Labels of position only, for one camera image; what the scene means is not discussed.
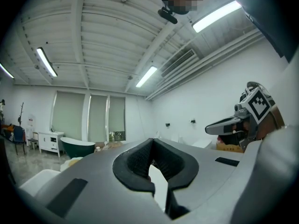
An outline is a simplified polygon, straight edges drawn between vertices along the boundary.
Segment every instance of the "white cabinet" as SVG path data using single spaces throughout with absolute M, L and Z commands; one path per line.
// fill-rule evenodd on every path
M 60 157 L 60 151 L 63 151 L 61 137 L 64 136 L 63 132 L 39 132 L 38 133 L 38 144 L 40 153 L 42 150 L 51 151 L 58 153 Z

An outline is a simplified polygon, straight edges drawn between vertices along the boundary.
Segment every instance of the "ceiling light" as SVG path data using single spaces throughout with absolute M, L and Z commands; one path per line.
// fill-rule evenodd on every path
M 44 50 L 41 47 L 39 47 L 39 48 L 37 48 L 36 51 L 37 51 L 38 55 L 40 56 L 41 60 L 43 61 L 43 63 L 45 64 L 45 66 L 47 67 L 48 71 L 51 73 L 51 75 L 54 77 L 57 77 L 57 73 L 55 72 L 51 63 L 47 59 Z
M 10 74 L 4 67 L 3 65 L 0 63 L 0 67 L 2 68 L 2 70 L 5 71 L 6 74 L 8 74 L 12 79 L 14 79 L 14 76 L 12 74 Z
M 203 29 L 205 29 L 206 27 L 210 26 L 212 23 L 219 20 L 220 18 L 232 13 L 233 11 L 235 11 L 241 7 L 242 6 L 239 3 L 237 3 L 236 1 L 228 3 L 227 5 L 217 9 L 216 11 L 210 13 L 209 15 L 205 16 L 204 18 L 202 18 L 201 20 L 196 22 L 193 25 L 193 29 L 196 32 L 200 32 Z
M 138 82 L 138 84 L 136 85 L 137 88 L 140 88 L 147 80 L 148 78 L 151 77 L 152 74 L 155 73 L 155 71 L 157 70 L 156 67 L 152 66 L 148 72 L 146 72 L 146 74 L 144 75 L 144 77 L 142 77 L 142 79 Z

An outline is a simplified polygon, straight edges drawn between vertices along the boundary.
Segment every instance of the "window blind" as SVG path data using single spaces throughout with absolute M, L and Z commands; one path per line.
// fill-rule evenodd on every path
M 107 96 L 92 95 L 88 119 L 88 141 L 106 141 Z
M 125 98 L 110 97 L 109 132 L 125 131 Z
M 57 92 L 52 126 L 68 138 L 82 140 L 84 94 Z

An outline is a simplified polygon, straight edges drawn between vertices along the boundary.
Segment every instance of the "ceiling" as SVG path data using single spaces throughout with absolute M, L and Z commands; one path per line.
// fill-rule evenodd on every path
M 161 0 L 28 0 L 1 44 L 0 61 L 16 84 L 148 96 L 163 82 L 164 65 L 190 49 L 200 63 L 255 29 L 239 9 L 198 34 L 193 30 L 195 21 L 229 1 L 201 1 L 173 25 L 157 13 Z M 39 61 L 38 47 L 57 77 Z M 159 70 L 136 88 L 152 65 Z

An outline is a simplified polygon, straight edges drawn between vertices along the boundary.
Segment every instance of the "tiled floor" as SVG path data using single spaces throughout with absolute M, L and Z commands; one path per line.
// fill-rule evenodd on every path
M 24 155 L 22 145 L 20 144 L 17 145 L 17 155 L 14 144 L 8 140 L 5 140 L 5 150 L 16 186 L 22 185 L 29 178 L 44 169 L 60 171 L 60 165 L 70 159 L 66 154 L 61 154 L 59 158 L 56 153 L 44 150 L 40 153 L 38 148 L 34 151 L 27 146 L 25 146 L 26 155 Z

